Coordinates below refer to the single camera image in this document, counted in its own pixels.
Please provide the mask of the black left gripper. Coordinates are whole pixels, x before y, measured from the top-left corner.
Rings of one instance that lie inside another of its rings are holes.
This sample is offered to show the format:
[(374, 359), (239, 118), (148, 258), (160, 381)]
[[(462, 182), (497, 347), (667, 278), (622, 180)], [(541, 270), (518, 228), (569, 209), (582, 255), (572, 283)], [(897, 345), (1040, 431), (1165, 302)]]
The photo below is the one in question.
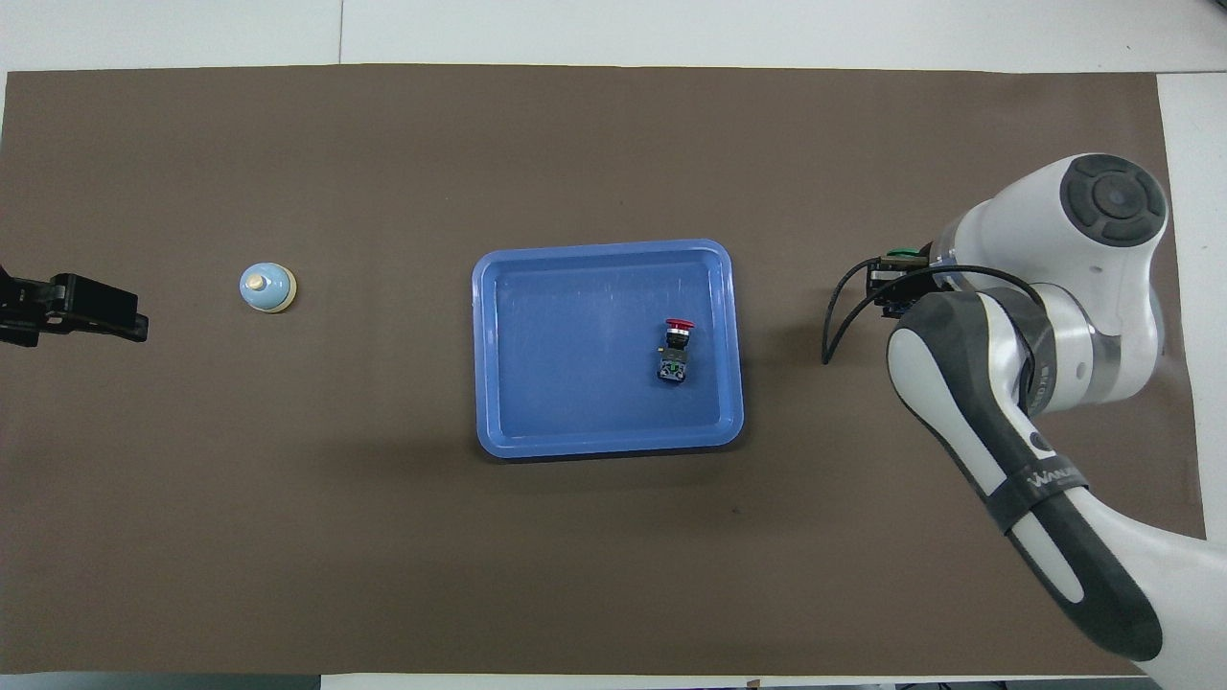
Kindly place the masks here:
[(47, 319), (52, 334), (148, 341), (148, 318), (140, 313), (136, 293), (72, 273), (58, 274), (52, 284), (13, 277), (1, 266), (1, 341), (36, 347)]

